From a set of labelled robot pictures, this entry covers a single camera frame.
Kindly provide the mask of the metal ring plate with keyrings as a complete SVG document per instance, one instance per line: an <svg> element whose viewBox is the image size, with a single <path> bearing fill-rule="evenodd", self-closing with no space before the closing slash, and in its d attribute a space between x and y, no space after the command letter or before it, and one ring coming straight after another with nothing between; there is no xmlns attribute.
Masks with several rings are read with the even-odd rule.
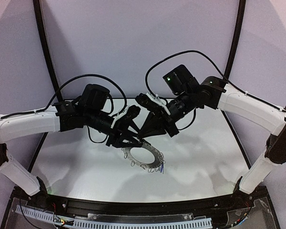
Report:
<svg viewBox="0 0 286 229"><path fill-rule="evenodd" d="M131 167L139 167L148 173L160 173L161 164L165 165L163 153L147 142L142 147L122 148L122 152Z"/></svg>

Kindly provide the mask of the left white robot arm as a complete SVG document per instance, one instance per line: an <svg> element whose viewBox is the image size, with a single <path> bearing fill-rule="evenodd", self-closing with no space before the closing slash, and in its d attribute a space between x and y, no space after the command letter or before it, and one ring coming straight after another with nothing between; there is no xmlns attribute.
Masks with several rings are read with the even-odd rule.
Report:
<svg viewBox="0 0 286 229"><path fill-rule="evenodd" d="M112 116L103 111L107 100L113 100L107 88L88 84L82 95L72 101L54 103L40 111L0 115L0 173L31 197L47 195L42 179L15 160L6 145L10 140L34 134L66 132L86 126L105 134L107 146L141 147L142 143L136 138L139 128L133 121L141 109L126 106Z"/></svg>

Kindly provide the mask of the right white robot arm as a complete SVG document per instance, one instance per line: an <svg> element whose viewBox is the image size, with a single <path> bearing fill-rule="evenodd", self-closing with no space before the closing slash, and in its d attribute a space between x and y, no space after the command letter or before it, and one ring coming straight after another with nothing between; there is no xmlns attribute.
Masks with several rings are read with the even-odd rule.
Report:
<svg viewBox="0 0 286 229"><path fill-rule="evenodd" d="M238 116L268 133L261 154L238 179L236 192L253 193L277 166L286 163L286 106L264 102L215 76L198 82L184 65L175 67L163 80L174 94L170 102L163 103L151 92L136 97L137 103L149 112L139 131L140 139L175 136L180 132L178 121L191 111L208 107Z"/></svg>

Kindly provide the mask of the black front frame rail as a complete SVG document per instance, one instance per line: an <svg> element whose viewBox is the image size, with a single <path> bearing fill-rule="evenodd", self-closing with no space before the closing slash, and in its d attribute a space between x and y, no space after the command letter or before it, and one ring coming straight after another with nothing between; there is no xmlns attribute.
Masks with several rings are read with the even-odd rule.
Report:
<svg viewBox="0 0 286 229"><path fill-rule="evenodd" d="M87 216L89 213L104 215L153 216L183 213L213 213L236 207L230 195L217 198L203 198L189 201L124 203L92 201L49 195L50 203L55 203L56 212L66 215Z"/></svg>

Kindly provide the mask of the right black frame post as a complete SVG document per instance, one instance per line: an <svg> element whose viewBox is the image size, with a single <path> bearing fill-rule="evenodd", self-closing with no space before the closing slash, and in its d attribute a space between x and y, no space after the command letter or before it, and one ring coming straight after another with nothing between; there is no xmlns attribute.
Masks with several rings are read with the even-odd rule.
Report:
<svg viewBox="0 0 286 229"><path fill-rule="evenodd" d="M232 67L234 64L236 51L238 48L239 39L240 39L242 26L243 26L245 7L246 7L246 0L239 0L236 20L235 20L234 33L233 33L231 47L230 47L230 51L229 51L229 55L228 55L228 59L227 59L226 67L225 67L225 72L224 72L224 76L226 79L230 78L230 74L231 74Z"/></svg>

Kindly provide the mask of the black frame post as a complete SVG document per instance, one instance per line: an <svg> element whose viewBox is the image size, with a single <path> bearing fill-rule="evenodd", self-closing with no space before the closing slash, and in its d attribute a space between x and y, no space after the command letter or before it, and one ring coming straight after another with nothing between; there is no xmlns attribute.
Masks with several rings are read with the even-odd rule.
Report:
<svg viewBox="0 0 286 229"><path fill-rule="evenodd" d="M37 30L39 34L39 39L41 43L44 60L47 66L47 70L49 73L52 87L54 91L56 92L59 89L59 83L58 83L57 76L55 73L55 69L54 69L54 65L53 65L53 61L51 57L51 52L50 52L50 48L49 48L49 44L47 40L47 35L46 35L46 30L45 30L44 20L43 20L41 1L33 0L32 3L33 3L34 15L35 15L35 20L36 20L36 25L37 25Z"/></svg>
<svg viewBox="0 0 286 229"><path fill-rule="evenodd" d="M246 0L239 0L236 20L235 20L234 33L233 33L231 47L230 47L230 51L229 51L229 55L228 55L228 59L227 59L226 67L225 67L225 72L224 72L224 76L226 79L230 78L230 74L231 74L232 67L234 64L236 51L238 48L239 39L240 39L242 26L243 26L245 7L246 7Z"/></svg>

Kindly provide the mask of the left black frame post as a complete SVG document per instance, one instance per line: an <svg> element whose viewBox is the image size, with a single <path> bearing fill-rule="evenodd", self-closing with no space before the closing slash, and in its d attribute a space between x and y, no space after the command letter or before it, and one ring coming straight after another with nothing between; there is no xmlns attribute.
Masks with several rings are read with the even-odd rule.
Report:
<svg viewBox="0 0 286 229"><path fill-rule="evenodd" d="M49 73L52 87L54 91L56 92L59 89L59 83L58 83L57 76L55 73L55 69L54 69L54 65L53 65L53 61L51 57L51 52L50 52L50 48L49 48L49 44L47 40L47 35L46 35L46 30L45 30L44 20L43 20L41 1L33 0L32 3L33 3L34 15L35 15L35 20L36 20L36 25L37 25L37 30L39 34L39 39L41 43L44 60L47 66L47 70Z"/></svg>

